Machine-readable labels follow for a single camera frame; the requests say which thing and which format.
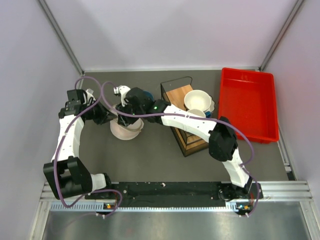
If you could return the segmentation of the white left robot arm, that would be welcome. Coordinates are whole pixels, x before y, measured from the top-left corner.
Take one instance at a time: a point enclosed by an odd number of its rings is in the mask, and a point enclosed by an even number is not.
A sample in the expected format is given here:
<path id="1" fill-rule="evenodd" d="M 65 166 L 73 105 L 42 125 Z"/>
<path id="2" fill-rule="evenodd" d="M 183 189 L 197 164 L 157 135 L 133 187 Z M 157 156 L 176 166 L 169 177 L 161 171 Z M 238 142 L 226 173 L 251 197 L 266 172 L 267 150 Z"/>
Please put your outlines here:
<path id="1" fill-rule="evenodd" d="M 58 144 L 51 162 L 44 164 L 43 173 L 55 196 L 59 199 L 56 184 L 62 197 L 89 194 L 94 191 L 102 198 L 109 198 L 114 191 L 106 173 L 91 174 L 79 156 L 81 133 L 86 121 L 97 125 L 116 118 L 93 95 L 93 90 L 73 89 L 67 91 L 68 101 L 58 113 Z"/>

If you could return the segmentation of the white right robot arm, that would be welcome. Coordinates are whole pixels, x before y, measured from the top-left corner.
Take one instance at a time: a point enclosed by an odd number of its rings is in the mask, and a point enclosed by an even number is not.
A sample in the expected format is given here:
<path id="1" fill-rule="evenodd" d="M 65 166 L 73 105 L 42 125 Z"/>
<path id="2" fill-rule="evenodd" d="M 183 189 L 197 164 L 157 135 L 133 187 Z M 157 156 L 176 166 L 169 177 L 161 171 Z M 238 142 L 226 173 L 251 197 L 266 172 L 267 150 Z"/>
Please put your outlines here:
<path id="1" fill-rule="evenodd" d="M 199 117 L 163 99 L 153 100 L 138 87 L 121 85 L 115 87 L 113 92 L 121 101 L 115 107 L 120 125 L 126 127 L 145 119 L 201 138 L 208 143 L 209 155 L 227 170 L 233 189 L 232 198 L 245 198 L 251 193 L 253 178 L 240 157 L 236 129 L 227 118 Z"/>

